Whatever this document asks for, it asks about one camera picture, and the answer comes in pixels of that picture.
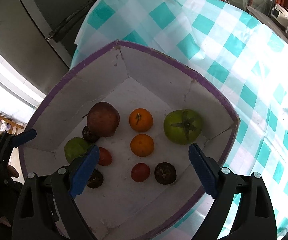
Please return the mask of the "person right hand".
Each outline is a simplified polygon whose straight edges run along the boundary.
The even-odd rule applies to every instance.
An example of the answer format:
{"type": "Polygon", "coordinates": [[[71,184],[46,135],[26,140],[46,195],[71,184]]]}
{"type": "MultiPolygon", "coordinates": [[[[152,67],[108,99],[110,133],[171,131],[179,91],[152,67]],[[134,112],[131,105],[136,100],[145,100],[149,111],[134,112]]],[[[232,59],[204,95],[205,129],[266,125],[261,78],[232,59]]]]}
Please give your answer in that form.
{"type": "Polygon", "coordinates": [[[19,178],[19,172],[12,165],[8,165],[7,169],[11,177],[19,178]]]}

